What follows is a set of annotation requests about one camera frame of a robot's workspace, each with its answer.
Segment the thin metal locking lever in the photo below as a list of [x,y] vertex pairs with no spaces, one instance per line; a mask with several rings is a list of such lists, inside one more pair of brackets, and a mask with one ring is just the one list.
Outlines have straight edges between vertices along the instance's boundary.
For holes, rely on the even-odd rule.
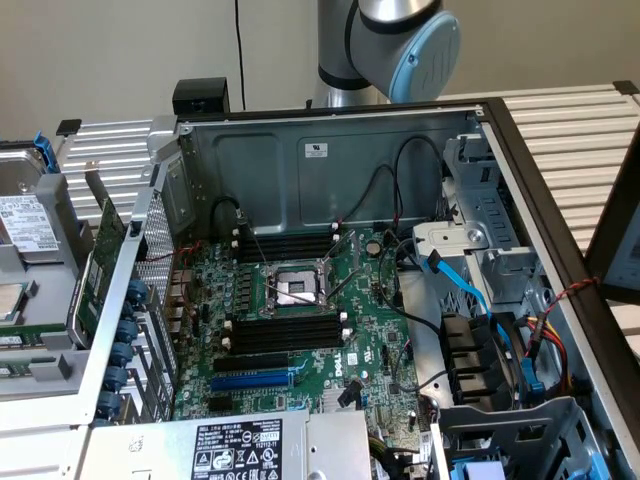
[[359,273],[359,271],[360,269],[356,269],[350,272],[333,290],[331,290],[326,295],[326,300],[329,301],[333,297],[336,297],[351,282],[354,276]]
[[253,242],[254,242],[257,250],[258,250],[258,253],[259,253],[260,257],[261,257],[261,260],[262,260],[262,263],[263,263],[263,267],[264,267],[264,276],[266,278],[268,278],[272,274],[272,265],[267,260],[267,257],[266,257],[266,255],[265,255],[265,253],[264,253],[264,251],[263,251],[263,249],[261,247],[261,244],[260,244],[260,242],[258,240],[258,237],[257,237],[254,229],[251,226],[249,226],[248,227],[248,231],[249,231],[249,234],[250,234],[250,236],[251,236],[251,238],[252,238],[252,240],[253,240]]

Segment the green motherboard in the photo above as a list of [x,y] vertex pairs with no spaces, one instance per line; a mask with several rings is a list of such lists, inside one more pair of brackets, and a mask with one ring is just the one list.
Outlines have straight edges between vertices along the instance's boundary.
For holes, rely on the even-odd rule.
[[[361,405],[369,432],[393,447],[412,448],[419,432],[419,407],[410,391],[416,373],[409,342],[410,325],[399,312],[402,300],[391,254],[371,257],[366,244],[384,237],[369,229],[356,233],[360,240],[360,271],[329,301],[334,308],[322,312],[294,308],[274,316],[262,315],[263,263],[239,263],[239,252],[256,248],[254,242],[219,242],[199,247],[178,261],[170,291],[170,310],[176,332],[179,380],[172,416],[176,420],[204,419],[251,413],[306,410],[321,414],[325,390],[345,388],[352,380],[362,383]],[[346,243],[329,261],[328,293],[350,272],[351,245]],[[342,322],[344,346],[287,353],[290,384],[287,387],[211,391],[219,376],[272,370],[217,373],[216,358],[234,355],[222,346],[233,335],[237,320],[274,317],[335,315]],[[210,412],[208,400],[230,395],[232,412]]]

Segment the open grey PC case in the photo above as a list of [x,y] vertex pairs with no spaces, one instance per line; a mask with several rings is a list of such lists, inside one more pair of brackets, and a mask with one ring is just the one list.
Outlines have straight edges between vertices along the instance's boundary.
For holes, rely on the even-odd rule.
[[[449,216],[443,153],[463,134],[489,142],[512,225],[538,255],[529,309],[495,310],[436,251],[427,259],[416,253],[414,227]],[[503,102],[82,122],[75,135],[50,142],[93,243],[102,212],[84,177],[89,163],[126,232],[78,391],[0,402],[0,480],[80,480],[95,429],[189,421],[172,416],[180,371],[169,314],[173,273],[199,247],[236,241],[249,226],[260,235],[369,229],[384,237],[402,296],[398,312],[410,325],[419,432],[405,448],[367,428],[372,480],[437,480],[431,425],[457,406],[440,344],[449,312],[484,316],[499,335],[516,374],[513,410],[574,399],[613,480],[640,480],[640,363]],[[313,142],[328,144],[327,158],[305,157]],[[131,279],[145,282],[145,304],[126,299]],[[108,391],[103,378],[120,320],[135,321],[139,333],[118,392],[120,414],[107,420],[96,416],[96,404]],[[520,402],[523,357],[545,387],[531,404]]]

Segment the long black expansion slot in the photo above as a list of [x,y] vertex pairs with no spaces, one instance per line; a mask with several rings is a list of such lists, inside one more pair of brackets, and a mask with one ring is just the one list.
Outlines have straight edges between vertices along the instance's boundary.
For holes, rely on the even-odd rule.
[[288,369],[287,353],[268,353],[246,356],[226,356],[213,361],[213,370],[217,373]]

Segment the black plug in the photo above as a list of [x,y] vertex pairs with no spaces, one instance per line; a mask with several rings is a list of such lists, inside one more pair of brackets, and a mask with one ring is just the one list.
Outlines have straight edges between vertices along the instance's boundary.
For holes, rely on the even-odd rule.
[[338,404],[341,408],[346,408],[354,404],[357,408],[361,406],[362,383],[359,380],[352,380],[338,397]]

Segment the silver heat sink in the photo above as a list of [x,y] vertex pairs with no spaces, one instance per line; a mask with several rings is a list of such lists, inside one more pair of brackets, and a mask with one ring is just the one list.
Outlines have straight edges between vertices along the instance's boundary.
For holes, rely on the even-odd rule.
[[345,407],[342,407],[340,405],[340,403],[338,402],[338,398],[344,391],[345,388],[334,388],[325,390],[321,397],[321,412],[336,413],[361,410],[362,405],[360,400],[354,400]]

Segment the black fan shroud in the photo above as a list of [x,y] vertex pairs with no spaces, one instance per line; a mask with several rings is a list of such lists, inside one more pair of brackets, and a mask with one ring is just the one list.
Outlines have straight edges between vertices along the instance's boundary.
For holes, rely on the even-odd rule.
[[441,318],[440,344],[455,405],[484,412],[516,407],[516,374],[486,317],[445,313]]

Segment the black box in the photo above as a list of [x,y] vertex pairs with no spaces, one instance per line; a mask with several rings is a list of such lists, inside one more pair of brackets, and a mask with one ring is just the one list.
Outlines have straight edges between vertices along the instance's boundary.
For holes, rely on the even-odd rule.
[[229,113],[227,79],[208,77],[179,80],[173,91],[172,107],[175,115]]

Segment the green graphics card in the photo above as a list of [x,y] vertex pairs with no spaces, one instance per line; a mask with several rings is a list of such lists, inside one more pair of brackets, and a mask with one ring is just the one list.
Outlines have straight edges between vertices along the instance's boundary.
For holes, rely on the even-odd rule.
[[89,163],[84,177],[102,215],[68,310],[67,333],[79,349],[91,347],[126,232],[97,167]]

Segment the blue plastic latch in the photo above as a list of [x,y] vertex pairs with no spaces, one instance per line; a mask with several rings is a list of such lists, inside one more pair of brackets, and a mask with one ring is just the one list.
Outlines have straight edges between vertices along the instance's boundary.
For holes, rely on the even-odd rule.
[[531,404],[542,399],[544,397],[545,387],[543,383],[537,379],[531,358],[523,357],[520,360],[520,372],[520,402],[522,404]]

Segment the silver power supply with label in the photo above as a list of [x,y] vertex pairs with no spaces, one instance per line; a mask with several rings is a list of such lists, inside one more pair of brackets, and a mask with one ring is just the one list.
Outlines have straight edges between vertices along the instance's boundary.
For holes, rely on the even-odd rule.
[[80,480],[372,480],[360,411],[99,427]]

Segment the blue plastic part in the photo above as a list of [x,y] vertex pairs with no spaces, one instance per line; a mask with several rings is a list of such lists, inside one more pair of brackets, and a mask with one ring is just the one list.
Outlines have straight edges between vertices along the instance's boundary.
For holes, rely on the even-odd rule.
[[450,471],[450,480],[506,480],[499,461],[457,462]]

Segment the dark monitor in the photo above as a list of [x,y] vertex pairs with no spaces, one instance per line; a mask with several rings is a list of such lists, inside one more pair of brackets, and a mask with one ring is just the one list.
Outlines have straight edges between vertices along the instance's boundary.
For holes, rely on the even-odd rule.
[[640,123],[605,202],[585,263],[604,296],[640,306]]

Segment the silver hard disk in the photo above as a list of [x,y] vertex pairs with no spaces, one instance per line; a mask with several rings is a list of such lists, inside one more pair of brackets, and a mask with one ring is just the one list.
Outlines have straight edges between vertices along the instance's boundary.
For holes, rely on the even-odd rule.
[[44,154],[27,141],[0,141],[0,245],[26,264],[61,263],[60,242],[36,187],[47,173]]

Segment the silver CPU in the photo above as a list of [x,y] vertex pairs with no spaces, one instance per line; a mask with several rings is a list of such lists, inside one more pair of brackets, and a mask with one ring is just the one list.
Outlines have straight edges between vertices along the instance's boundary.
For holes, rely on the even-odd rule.
[[26,283],[0,285],[0,324],[15,324],[20,315],[20,306]]

